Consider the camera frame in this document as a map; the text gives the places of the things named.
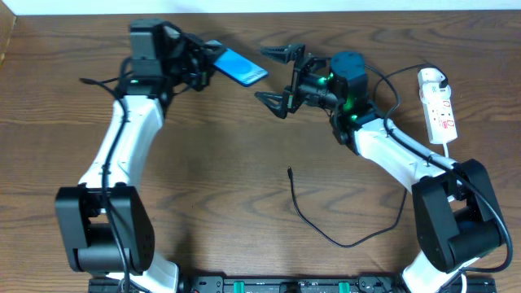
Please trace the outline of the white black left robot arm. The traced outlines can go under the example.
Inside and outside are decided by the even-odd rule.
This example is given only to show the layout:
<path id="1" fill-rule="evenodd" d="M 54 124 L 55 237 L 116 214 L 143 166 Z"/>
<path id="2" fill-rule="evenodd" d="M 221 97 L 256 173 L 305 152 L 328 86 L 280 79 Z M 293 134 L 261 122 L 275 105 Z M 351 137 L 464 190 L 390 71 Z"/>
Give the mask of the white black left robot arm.
<path id="1" fill-rule="evenodd" d="M 155 250 L 155 231 L 138 190 L 147 155 L 173 99 L 210 83 L 225 47 L 161 19 L 129 26 L 131 53 L 114 81 L 110 125 L 91 166 L 62 187 L 55 212 L 68 263 L 104 279 L 101 292 L 176 292 L 176 264 Z"/>

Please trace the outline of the blue Galaxy smartphone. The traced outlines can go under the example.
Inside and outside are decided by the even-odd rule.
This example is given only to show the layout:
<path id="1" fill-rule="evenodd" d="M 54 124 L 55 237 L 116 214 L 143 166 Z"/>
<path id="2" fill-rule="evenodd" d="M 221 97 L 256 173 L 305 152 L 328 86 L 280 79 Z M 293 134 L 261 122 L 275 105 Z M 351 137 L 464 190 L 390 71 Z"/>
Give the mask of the blue Galaxy smartphone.
<path id="1" fill-rule="evenodd" d="M 251 60 L 225 46 L 225 52 L 214 62 L 217 71 L 244 87 L 254 85 L 269 73 Z"/>

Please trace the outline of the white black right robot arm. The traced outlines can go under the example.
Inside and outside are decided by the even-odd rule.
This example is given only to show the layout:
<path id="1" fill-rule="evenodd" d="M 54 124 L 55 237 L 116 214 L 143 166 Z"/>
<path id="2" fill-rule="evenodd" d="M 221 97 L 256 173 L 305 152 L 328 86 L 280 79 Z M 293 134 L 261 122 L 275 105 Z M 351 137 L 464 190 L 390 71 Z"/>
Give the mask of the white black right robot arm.
<path id="1" fill-rule="evenodd" d="M 317 57 L 302 44 L 261 52 L 293 66 L 282 93 L 256 94 L 274 115 L 285 118 L 302 105 L 327 110 L 338 142 L 378 164 L 412 195 L 421 251 L 401 273 L 399 290 L 491 291 L 490 269 L 475 262 L 513 244 L 486 168 L 439 155 L 399 130 L 370 99 L 371 68 L 361 54 Z"/>

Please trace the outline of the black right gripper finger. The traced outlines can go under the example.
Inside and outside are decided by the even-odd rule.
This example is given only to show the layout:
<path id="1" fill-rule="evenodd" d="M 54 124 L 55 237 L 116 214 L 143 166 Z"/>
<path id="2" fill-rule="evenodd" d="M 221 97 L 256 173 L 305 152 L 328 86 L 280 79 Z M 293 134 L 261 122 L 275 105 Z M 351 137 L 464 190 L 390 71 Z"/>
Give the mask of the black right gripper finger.
<path id="1" fill-rule="evenodd" d="M 281 94 L 272 92 L 255 92 L 255 97 L 261 101 L 277 118 L 285 119 L 290 112 L 290 94 L 284 90 Z"/>
<path id="2" fill-rule="evenodd" d="M 305 51 L 305 44 L 295 43 L 286 46 L 267 46 L 260 49 L 263 56 L 266 56 L 279 63 L 289 63 L 302 58 Z"/>

